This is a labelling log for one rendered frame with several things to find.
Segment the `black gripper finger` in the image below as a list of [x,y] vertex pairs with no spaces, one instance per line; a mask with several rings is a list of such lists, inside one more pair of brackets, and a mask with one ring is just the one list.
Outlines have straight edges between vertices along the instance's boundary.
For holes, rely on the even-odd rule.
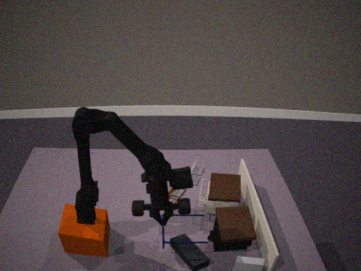
[[174,216],[174,211],[173,213],[168,213],[166,214],[164,211],[164,226],[167,224],[168,219],[170,219],[170,217]]
[[161,218],[161,214],[160,211],[158,210],[157,215],[150,215],[149,216],[151,218],[154,218],[155,220],[157,220],[159,222],[159,224],[162,226],[162,218]]

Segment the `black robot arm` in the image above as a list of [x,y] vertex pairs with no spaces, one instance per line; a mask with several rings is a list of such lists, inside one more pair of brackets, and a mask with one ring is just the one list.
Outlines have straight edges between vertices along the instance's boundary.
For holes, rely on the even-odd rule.
[[[98,181],[92,179],[90,163],[90,134],[110,131],[138,159],[145,172],[141,175],[147,194],[163,195],[168,191],[193,187],[191,168],[171,168],[163,154],[144,143],[123,123],[115,112],[80,107],[72,120],[72,132],[77,143],[81,189],[76,193],[77,223],[95,224],[98,202]],[[168,191],[169,192],[169,191]]]

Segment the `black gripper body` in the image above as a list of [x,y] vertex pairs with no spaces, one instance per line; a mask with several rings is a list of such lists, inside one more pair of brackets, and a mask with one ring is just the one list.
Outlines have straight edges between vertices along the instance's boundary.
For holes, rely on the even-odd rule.
[[131,208],[133,216],[143,216],[145,210],[148,210],[150,215],[157,215],[158,210],[165,211],[166,214],[173,213],[176,209],[181,215],[191,213],[189,198],[178,198],[178,203],[173,203],[169,200],[168,191],[160,196],[150,193],[150,200],[151,204],[144,204],[144,201],[139,200],[133,201]]

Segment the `cream flat panel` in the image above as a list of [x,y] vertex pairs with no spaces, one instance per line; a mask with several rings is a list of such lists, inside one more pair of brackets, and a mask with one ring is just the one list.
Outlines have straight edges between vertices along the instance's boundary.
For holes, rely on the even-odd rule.
[[241,191],[246,206],[249,205],[250,214],[254,224],[256,239],[265,263],[266,271],[272,271],[279,257],[278,249],[274,243],[268,222],[266,220],[258,194],[250,178],[250,174],[243,159],[240,161],[239,175],[241,175]]

